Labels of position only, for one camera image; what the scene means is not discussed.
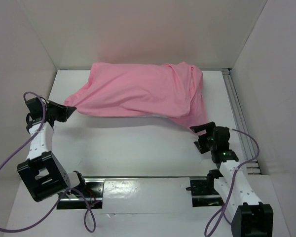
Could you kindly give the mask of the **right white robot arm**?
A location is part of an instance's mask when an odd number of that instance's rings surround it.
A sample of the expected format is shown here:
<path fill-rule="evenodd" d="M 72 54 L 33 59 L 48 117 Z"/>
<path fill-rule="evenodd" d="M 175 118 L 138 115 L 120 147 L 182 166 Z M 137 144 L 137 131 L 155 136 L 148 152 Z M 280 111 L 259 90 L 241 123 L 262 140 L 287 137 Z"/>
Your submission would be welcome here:
<path fill-rule="evenodd" d="M 217 166 L 210 170 L 205 182 L 206 190 L 222 198 L 222 207 L 208 221 L 204 235 L 210 237 L 222 219 L 229 213 L 231 233 L 234 237 L 271 237 L 273 235 L 273 209 L 265 204 L 249 184 L 243 167 L 256 160 L 253 157 L 240 162 L 230 148 L 228 127 L 214 122 L 190 127 L 197 133 L 195 145 L 201 154 L 210 152 L 212 162 Z"/>

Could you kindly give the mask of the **pink satin pillowcase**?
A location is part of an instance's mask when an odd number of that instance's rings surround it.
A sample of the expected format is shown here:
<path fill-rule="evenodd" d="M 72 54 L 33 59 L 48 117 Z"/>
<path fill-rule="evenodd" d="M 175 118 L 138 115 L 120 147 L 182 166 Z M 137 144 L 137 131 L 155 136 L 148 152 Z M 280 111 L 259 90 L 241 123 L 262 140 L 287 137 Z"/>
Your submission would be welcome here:
<path fill-rule="evenodd" d="M 94 63 L 66 106 L 95 117 L 163 116 L 185 127 L 208 122 L 203 73 L 195 65 Z"/>

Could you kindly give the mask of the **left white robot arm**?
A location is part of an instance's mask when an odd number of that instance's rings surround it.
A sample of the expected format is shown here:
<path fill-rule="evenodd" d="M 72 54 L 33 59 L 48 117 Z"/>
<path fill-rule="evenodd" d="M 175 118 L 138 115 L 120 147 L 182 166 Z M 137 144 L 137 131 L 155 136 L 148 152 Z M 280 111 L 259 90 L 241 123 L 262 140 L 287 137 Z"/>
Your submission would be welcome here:
<path fill-rule="evenodd" d="M 17 171 L 36 202 L 70 189 L 76 197 L 87 193 L 87 184 L 78 171 L 68 173 L 52 152 L 54 123 L 66 122 L 76 107 L 64 106 L 43 98 L 25 102 L 29 109 L 27 131 L 31 136 L 26 160 L 17 165 Z"/>

